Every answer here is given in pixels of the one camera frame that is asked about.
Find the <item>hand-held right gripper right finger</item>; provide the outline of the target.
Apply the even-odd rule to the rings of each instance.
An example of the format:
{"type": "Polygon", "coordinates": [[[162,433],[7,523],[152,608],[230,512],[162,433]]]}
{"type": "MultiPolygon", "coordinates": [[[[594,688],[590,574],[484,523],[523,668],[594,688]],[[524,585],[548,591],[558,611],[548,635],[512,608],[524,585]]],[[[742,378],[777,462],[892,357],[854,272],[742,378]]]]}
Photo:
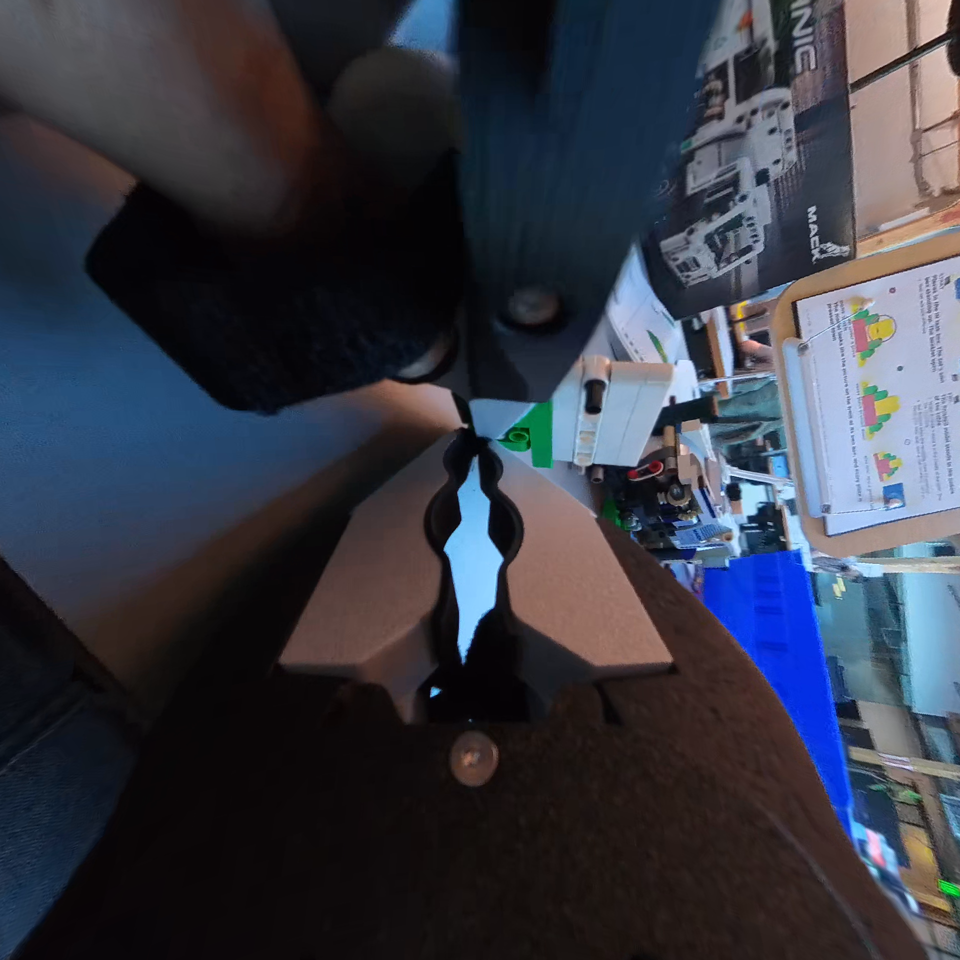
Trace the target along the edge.
{"type": "Polygon", "coordinates": [[[673,657],[591,509],[497,443],[480,476],[518,672],[669,670],[673,657]]]}

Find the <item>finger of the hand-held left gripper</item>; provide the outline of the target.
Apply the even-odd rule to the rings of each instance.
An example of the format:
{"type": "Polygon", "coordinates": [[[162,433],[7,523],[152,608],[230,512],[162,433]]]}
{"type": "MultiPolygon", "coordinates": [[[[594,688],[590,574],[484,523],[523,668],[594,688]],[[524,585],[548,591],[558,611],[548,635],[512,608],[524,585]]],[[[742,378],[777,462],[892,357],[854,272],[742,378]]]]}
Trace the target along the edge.
{"type": "Polygon", "coordinates": [[[536,406],[535,401],[473,398],[468,401],[469,429],[482,441],[498,441],[536,406]]]}

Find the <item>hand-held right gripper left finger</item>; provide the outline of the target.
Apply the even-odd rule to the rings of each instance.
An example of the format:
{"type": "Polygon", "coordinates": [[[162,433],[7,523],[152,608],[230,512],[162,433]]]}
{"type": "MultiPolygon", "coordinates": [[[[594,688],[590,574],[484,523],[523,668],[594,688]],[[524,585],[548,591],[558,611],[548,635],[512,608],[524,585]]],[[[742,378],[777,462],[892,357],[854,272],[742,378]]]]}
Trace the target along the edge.
{"type": "Polygon", "coordinates": [[[284,669],[385,689],[426,717],[437,669],[456,666],[459,608],[446,546],[462,522],[466,430],[435,441],[351,514],[279,656],[284,669]]]}

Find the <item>green lego piece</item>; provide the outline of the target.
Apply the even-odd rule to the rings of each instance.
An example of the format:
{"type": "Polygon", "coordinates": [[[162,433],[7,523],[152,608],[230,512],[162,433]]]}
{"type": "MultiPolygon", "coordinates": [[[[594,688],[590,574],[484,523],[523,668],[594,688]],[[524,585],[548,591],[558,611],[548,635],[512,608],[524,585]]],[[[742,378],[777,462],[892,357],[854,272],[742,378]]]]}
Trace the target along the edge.
{"type": "Polygon", "coordinates": [[[553,402],[535,404],[498,438],[506,450],[529,453],[534,468],[551,470],[553,457],[553,402]]]}

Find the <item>lego truck model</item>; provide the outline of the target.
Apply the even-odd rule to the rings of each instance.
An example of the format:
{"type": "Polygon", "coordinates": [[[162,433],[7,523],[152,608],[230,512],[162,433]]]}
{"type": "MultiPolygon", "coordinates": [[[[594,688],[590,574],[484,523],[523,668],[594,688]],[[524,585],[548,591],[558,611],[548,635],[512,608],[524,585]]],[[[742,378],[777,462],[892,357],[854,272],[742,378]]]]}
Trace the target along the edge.
{"type": "Polygon", "coordinates": [[[786,478],[742,469],[713,428],[716,397],[683,364],[586,355],[551,401],[550,453],[597,490],[603,515],[664,561],[724,568],[791,547],[786,478]]]}

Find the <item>lego set box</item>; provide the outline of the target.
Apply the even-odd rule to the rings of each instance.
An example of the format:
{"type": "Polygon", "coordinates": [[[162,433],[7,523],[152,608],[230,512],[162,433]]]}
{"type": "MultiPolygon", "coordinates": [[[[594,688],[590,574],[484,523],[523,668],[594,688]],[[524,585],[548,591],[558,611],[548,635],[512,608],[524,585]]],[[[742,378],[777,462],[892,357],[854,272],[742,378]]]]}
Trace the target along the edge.
{"type": "Polygon", "coordinates": [[[840,1],[726,1],[669,154],[647,276],[677,320],[856,256],[840,1]]]}

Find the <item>person's left hand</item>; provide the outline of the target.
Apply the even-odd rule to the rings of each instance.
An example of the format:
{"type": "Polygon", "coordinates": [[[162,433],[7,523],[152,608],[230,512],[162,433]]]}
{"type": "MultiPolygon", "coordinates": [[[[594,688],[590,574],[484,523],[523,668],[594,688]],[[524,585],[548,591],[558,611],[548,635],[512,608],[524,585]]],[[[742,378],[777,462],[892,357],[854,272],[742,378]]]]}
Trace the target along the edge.
{"type": "Polygon", "coordinates": [[[3,1],[1,86],[216,225],[284,232],[339,196],[341,144],[269,2],[3,1]]]}

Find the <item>instruction booklet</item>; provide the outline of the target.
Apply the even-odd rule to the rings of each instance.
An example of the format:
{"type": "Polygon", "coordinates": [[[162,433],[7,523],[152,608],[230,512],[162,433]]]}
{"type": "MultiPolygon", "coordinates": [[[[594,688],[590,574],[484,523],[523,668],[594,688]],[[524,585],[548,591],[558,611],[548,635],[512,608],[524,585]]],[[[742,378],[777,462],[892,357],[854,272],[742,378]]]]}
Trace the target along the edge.
{"type": "Polygon", "coordinates": [[[630,247],[606,302],[616,355],[636,363],[676,365],[682,326],[654,292],[641,251],[630,247]]]}

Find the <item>blue plastic crate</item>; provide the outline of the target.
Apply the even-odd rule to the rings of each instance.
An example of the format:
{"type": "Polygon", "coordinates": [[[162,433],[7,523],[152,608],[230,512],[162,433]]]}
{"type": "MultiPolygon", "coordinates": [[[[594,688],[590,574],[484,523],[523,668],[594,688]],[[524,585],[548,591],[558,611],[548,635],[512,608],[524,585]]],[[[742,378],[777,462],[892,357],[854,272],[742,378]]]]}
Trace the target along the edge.
{"type": "Polygon", "coordinates": [[[756,554],[706,568],[702,601],[782,702],[844,832],[853,837],[846,750],[802,553],[756,554]]]}

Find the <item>wooden framed instruction board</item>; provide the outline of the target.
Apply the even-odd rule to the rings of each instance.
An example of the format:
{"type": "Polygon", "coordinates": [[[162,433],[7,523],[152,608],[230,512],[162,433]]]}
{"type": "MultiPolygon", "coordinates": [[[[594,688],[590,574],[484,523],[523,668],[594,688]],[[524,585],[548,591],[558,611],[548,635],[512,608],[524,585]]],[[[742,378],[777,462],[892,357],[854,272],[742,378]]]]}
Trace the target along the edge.
{"type": "Polygon", "coordinates": [[[771,337],[801,529],[834,557],[959,532],[958,232],[791,284],[771,337]]]}

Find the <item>person's jeans leg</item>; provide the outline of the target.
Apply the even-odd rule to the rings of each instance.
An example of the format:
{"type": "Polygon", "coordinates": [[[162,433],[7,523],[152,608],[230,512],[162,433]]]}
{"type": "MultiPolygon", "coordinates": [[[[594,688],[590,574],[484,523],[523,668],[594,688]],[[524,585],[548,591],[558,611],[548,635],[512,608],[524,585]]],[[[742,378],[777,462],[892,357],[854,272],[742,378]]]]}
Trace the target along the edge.
{"type": "Polygon", "coordinates": [[[142,736],[123,687],[2,559],[2,958],[101,839],[142,736]]]}

